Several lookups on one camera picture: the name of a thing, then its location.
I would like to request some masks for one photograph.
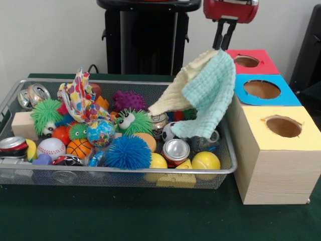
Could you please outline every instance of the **stacked wooden boxes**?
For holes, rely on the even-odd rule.
[[[321,133],[264,50],[228,50],[235,94],[227,111],[244,204],[305,204],[321,173]]]

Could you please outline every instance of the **blue spiky ball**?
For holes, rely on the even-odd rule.
[[[147,143],[134,136],[122,136],[115,139],[106,153],[106,167],[135,170],[149,168],[151,152]]]

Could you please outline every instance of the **yellow box top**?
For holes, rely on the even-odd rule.
[[[261,150],[321,150],[321,132],[303,106],[242,108]]]

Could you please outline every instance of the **black cable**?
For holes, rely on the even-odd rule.
[[[95,64],[90,65],[87,72],[90,73],[90,70],[91,70],[92,67],[94,67],[95,70],[96,70],[96,73],[99,74],[98,68],[97,68],[97,66]]]

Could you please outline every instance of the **metal basket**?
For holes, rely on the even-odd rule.
[[[14,136],[11,123],[16,112],[23,111],[17,94],[29,85],[40,83],[50,92],[52,98],[57,96],[61,83],[72,82],[63,79],[27,79],[17,82],[0,105],[0,140]],[[147,105],[153,104],[169,83],[162,82],[132,82],[91,80],[101,87],[101,95],[111,101],[117,90],[135,91],[141,94]],[[72,185],[72,186],[108,186],[108,187],[175,187],[217,189],[227,174],[237,168],[236,157],[225,119],[218,126],[221,134],[220,146],[214,151],[221,161],[221,170],[193,169],[140,169],[120,170],[107,167],[73,167],[73,166],[36,166],[0,164],[1,184],[29,185]],[[157,151],[162,149],[162,142],[157,142]],[[149,178],[166,176],[164,182],[156,184],[148,182]]]

